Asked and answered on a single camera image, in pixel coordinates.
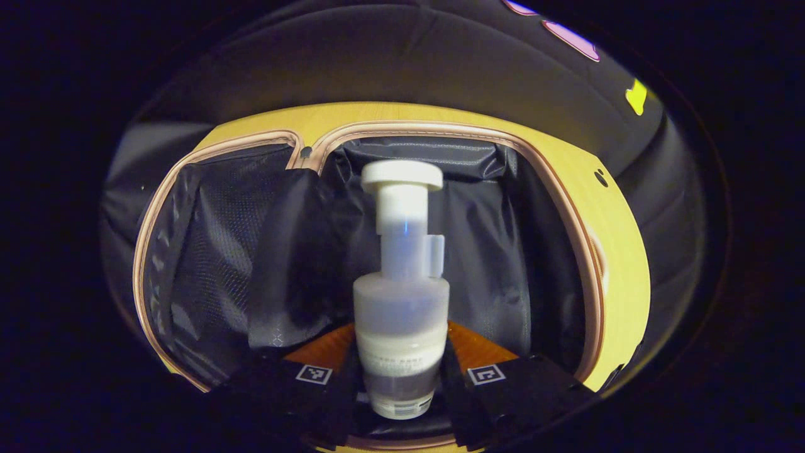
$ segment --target pump dispenser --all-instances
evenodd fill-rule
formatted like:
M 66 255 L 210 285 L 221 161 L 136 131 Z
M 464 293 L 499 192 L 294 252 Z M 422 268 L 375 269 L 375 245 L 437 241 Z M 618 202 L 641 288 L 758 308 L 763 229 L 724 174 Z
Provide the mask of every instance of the pump dispenser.
M 381 160 L 363 168 L 361 186 L 375 195 L 381 236 L 381 271 L 353 285 L 364 382 L 374 412 L 416 418 L 430 407 L 448 332 L 444 236 L 427 233 L 427 193 L 442 188 L 442 172 Z

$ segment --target white bottle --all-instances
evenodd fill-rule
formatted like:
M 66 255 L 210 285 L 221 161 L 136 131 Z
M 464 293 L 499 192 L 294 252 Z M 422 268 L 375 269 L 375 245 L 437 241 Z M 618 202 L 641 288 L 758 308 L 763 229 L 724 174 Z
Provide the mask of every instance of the white bottle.
M 358 356 L 374 412 L 406 420 L 430 407 L 447 341 L 444 236 L 427 234 L 427 192 L 442 188 L 442 172 L 382 160 L 364 167 L 361 186 L 377 200 L 381 271 L 353 285 Z

